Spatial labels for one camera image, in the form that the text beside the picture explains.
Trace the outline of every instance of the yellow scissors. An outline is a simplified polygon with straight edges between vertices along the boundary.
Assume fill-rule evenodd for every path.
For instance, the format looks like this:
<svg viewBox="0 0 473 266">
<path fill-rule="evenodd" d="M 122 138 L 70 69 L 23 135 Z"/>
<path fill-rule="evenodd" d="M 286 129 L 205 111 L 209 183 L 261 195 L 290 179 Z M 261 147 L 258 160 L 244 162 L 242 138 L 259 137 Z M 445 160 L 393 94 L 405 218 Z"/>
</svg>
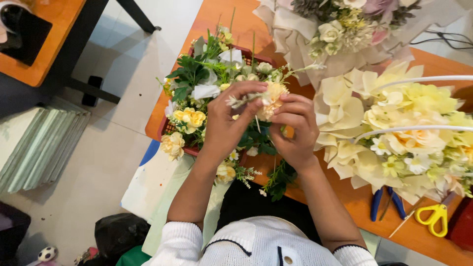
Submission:
<svg viewBox="0 0 473 266">
<path fill-rule="evenodd" d="M 437 204 L 437 205 L 432 205 L 432 206 L 427 206 L 427 207 L 422 207 L 416 210 L 415 212 L 415 219 L 420 222 L 421 224 L 428 225 L 429 231 L 432 235 L 436 237 L 444 237 L 446 236 L 448 232 L 448 221 L 447 221 L 447 206 L 450 203 L 450 201 L 455 197 L 455 193 L 450 193 L 442 203 Z M 430 215 L 430 217 L 423 221 L 420 218 L 420 213 L 423 211 L 434 211 Z M 434 230 L 434 225 L 437 223 L 438 220 L 441 219 L 441 224 L 442 224 L 442 231 L 437 233 Z"/>
</svg>

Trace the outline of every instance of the hand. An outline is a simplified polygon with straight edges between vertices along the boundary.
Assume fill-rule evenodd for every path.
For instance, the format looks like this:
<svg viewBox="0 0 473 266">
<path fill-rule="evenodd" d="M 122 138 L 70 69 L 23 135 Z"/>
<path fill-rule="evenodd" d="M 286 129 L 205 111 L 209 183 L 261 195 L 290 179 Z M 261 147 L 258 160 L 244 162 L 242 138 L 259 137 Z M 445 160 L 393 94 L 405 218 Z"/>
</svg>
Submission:
<svg viewBox="0 0 473 266">
<path fill-rule="evenodd" d="M 274 110 L 270 133 L 274 145 L 283 158 L 301 174 L 318 164 L 314 145 L 319 136 L 315 121 L 314 102 L 297 94 L 283 94 L 284 104 Z M 293 138 L 286 138 L 280 129 L 283 125 L 294 128 Z"/>
<path fill-rule="evenodd" d="M 203 152 L 215 158 L 217 166 L 238 145 L 243 133 L 254 119 L 258 109 L 263 106 L 260 99 L 248 103 L 237 120 L 232 118 L 232 108 L 227 105 L 230 96 L 239 99 L 241 96 L 254 92 L 265 92 L 268 84 L 259 81 L 237 82 L 223 91 L 207 106 L 207 129 Z"/>
</svg>

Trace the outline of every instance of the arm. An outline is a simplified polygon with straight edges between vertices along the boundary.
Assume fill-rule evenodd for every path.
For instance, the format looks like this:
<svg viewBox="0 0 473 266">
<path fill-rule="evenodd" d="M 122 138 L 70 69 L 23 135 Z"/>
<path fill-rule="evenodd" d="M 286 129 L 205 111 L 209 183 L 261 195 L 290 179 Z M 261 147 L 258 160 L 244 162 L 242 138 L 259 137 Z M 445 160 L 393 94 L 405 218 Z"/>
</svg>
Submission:
<svg viewBox="0 0 473 266">
<path fill-rule="evenodd" d="M 319 130 L 313 101 L 295 94 L 282 95 L 284 104 L 274 111 L 271 137 L 278 152 L 298 173 L 312 219 L 324 247 L 354 244 L 366 248 L 359 229 L 338 199 L 313 154 Z M 285 138 L 280 127 L 294 128 L 294 137 Z"/>
<path fill-rule="evenodd" d="M 191 222 L 203 229 L 217 167 L 237 146 L 248 124 L 262 106 L 261 100 L 253 101 L 248 104 L 238 120 L 233 120 L 232 109 L 227 106 L 226 100 L 230 96 L 240 98 L 248 93 L 266 90 L 267 83 L 264 82 L 237 82 L 209 103 L 204 146 L 191 173 L 177 191 L 169 207 L 168 222 Z"/>
</svg>

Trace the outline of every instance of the orange tabletop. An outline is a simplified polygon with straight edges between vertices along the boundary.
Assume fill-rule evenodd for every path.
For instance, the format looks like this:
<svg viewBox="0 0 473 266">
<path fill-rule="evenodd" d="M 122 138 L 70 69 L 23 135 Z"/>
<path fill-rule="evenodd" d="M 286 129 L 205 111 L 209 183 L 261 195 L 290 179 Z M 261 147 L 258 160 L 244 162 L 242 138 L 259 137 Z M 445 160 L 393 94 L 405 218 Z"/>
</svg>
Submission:
<svg viewBox="0 0 473 266">
<path fill-rule="evenodd" d="M 213 29 L 221 15 L 220 21 L 224 26 L 229 26 L 233 7 L 236 7 L 236 14 L 233 23 L 232 33 L 235 38 L 235 45 L 241 47 L 252 47 L 253 31 L 256 32 L 255 52 L 273 58 L 277 67 L 285 65 L 286 62 L 281 54 L 274 53 L 275 48 L 272 37 L 268 34 L 266 25 L 252 11 L 258 6 L 259 2 L 255 0 L 204 0 L 194 24 L 187 36 L 181 53 L 189 50 L 190 42 L 202 35 L 207 34 L 207 28 Z M 467 66 L 443 57 L 439 57 L 418 49 L 411 48 L 416 60 L 411 63 L 414 65 L 424 65 L 424 76 L 437 75 L 460 75 L 473 74 L 473 67 Z M 295 78 L 291 77 L 288 82 L 291 93 L 304 95 L 310 99 L 314 97 L 314 89 L 311 85 L 300 87 Z M 431 84 L 437 86 L 455 85 L 456 88 L 471 86 L 471 81 L 436 81 Z M 148 124 L 146 126 L 146 135 L 150 138 L 160 141 L 158 138 L 158 128 L 164 116 L 164 108 L 170 97 L 164 92 L 161 93 L 156 106 L 151 113 Z M 323 160 L 323 151 L 315 153 L 321 161 L 322 168 L 326 169 L 327 164 Z M 263 185 L 267 181 L 266 173 L 274 166 L 274 157 L 269 155 L 258 155 L 256 157 L 248 157 L 247 167 L 255 167 L 255 169 L 263 172 L 263 175 L 257 176 L 254 182 Z M 385 218 L 382 222 L 372 222 L 369 212 L 371 207 L 371 187 L 365 186 L 359 189 L 353 189 L 349 178 L 340 180 L 340 177 L 333 169 L 326 169 L 325 174 L 330 181 L 336 194 L 350 212 L 355 223 L 362 229 L 374 233 L 378 236 L 388 238 L 393 230 L 401 223 L 401 219 L 397 214 L 393 204 L 391 204 Z M 286 196 L 297 201 L 306 203 L 304 193 L 298 188 L 288 188 Z M 382 198 L 380 206 L 385 206 L 387 196 Z M 449 217 L 460 203 L 461 198 L 456 197 L 449 205 Z M 432 205 L 435 202 L 425 200 L 422 205 Z M 406 204 L 406 212 L 411 206 Z M 416 222 L 412 217 L 403 227 L 392 237 L 391 241 L 403 245 L 409 249 L 417 251 L 435 260 L 448 265 L 471 265 L 473 263 L 473 253 L 461 250 L 453 242 L 438 238 L 429 233 L 426 226 Z"/>
<path fill-rule="evenodd" d="M 35 0 L 33 14 L 51 22 L 53 27 L 33 65 L 27 66 L 0 53 L 0 72 L 33 87 L 42 84 L 86 0 L 49 0 L 49 5 L 40 2 Z"/>
</svg>

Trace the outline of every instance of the red plastic basket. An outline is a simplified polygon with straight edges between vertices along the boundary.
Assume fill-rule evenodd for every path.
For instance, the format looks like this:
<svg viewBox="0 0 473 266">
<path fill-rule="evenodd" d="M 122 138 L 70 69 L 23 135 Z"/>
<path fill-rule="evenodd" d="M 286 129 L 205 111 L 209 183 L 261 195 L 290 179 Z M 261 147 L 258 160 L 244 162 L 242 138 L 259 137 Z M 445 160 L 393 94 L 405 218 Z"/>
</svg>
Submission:
<svg viewBox="0 0 473 266">
<path fill-rule="evenodd" d="M 231 45 L 231 47 L 236 48 L 238 50 L 241 50 L 241 55 L 245 57 L 246 64 L 251 65 L 251 58 L 252 58 L 253 54 L 252 54 L 250 49 L 246 49 L 246 48 L 236 46 L 236 45 Z M 193 54 L 194 54 L 194 48 L 191 47 L 189 49 L 189 55 L 192 56 Z M 259 63 L 261 63 L 261 62 L 269 63 L 273 67 L 276 65 L 276 62 L 274 61 L 274 59 L 271 59 L 271 58 L 266 57 L 266 56 L 255 54 L 254 58 Z M 159 129 L 158 129 L 159 141 L 161 141 L 162 136 L 166 135 L 166 133 L 169 133 L 169 132 L 173 131 L 174 129 L 175 129 L 175 127 L 169 123 L 169 119 L 166 116 L 164 116 L 163 120 L 161 120 L 161 125 L 159 126 Z M 183 149 L 184 149 L 185 153 L 193 155 L 193 156 L 197 156 L 199 154 L 199 149 L 197 147 L 184 146 Z M 245 160 L 246 160 L 246 152 L 243 152 L 241 155 L 242 155 L 242 158 L 240 160 L 240 165 L 243 165 L 245 163 Z"/>
</svg>

